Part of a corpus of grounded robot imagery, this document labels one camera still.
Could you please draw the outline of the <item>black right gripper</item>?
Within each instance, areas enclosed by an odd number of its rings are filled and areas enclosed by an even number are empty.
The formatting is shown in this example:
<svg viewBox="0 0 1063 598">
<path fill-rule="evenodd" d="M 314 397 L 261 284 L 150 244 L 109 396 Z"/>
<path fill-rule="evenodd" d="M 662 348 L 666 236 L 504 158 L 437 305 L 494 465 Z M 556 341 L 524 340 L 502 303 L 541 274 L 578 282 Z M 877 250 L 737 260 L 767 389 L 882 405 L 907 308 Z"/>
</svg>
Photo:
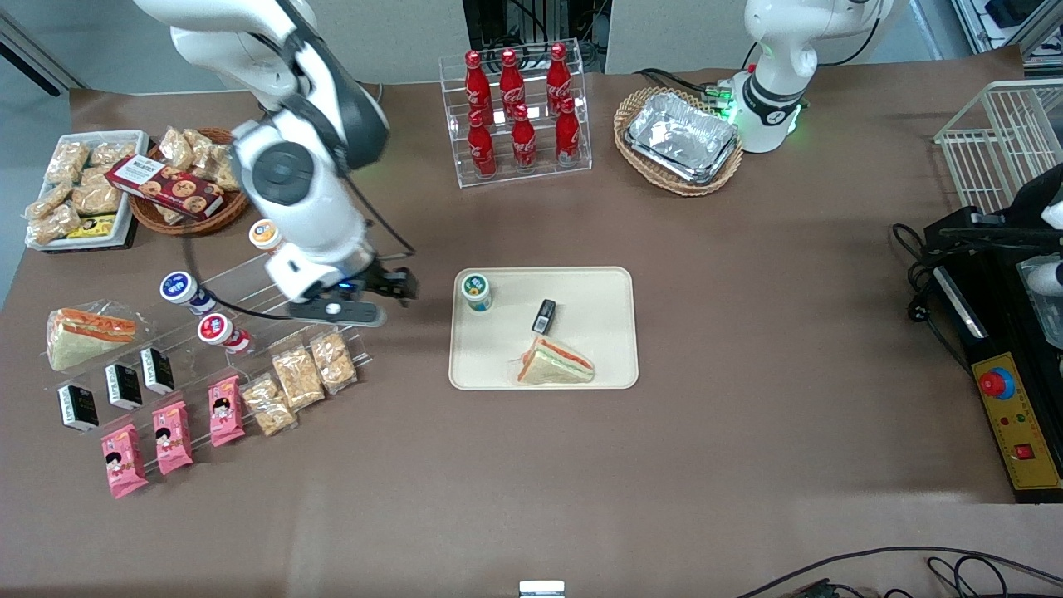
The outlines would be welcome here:
<svg viewBox="0 0 1063 598">
<path fill-rule="evenodd" d="M 407 267 L 389 270 L 382 262 L 372 262 L 362 272 L 357 273 L 365 292 L 387 298 L 399 298 L 401 306 L 410 306 L 419 298 L 418 279 Z"/>
</svg>

